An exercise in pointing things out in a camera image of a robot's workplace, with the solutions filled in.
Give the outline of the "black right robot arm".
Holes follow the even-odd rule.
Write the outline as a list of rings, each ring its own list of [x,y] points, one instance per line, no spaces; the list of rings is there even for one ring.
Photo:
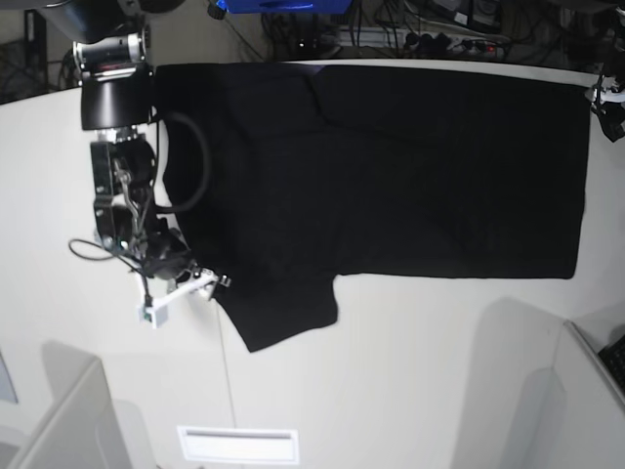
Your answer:
[[[178,1],[48,1],[39,13],[72,41],[81,87],[81,126],[90,144],[96,230],[106,252],[128,259],[143,278],[186,281],[198,267],[167,216],[189,211],[208,188],[208,142],[197,123],[177,111],[154,112],[146,16],[163,15]],[[181,203],[160,206],[154,185],[159,152],[138,128],[174,123],[195,138],[200,153],[196,189]]]

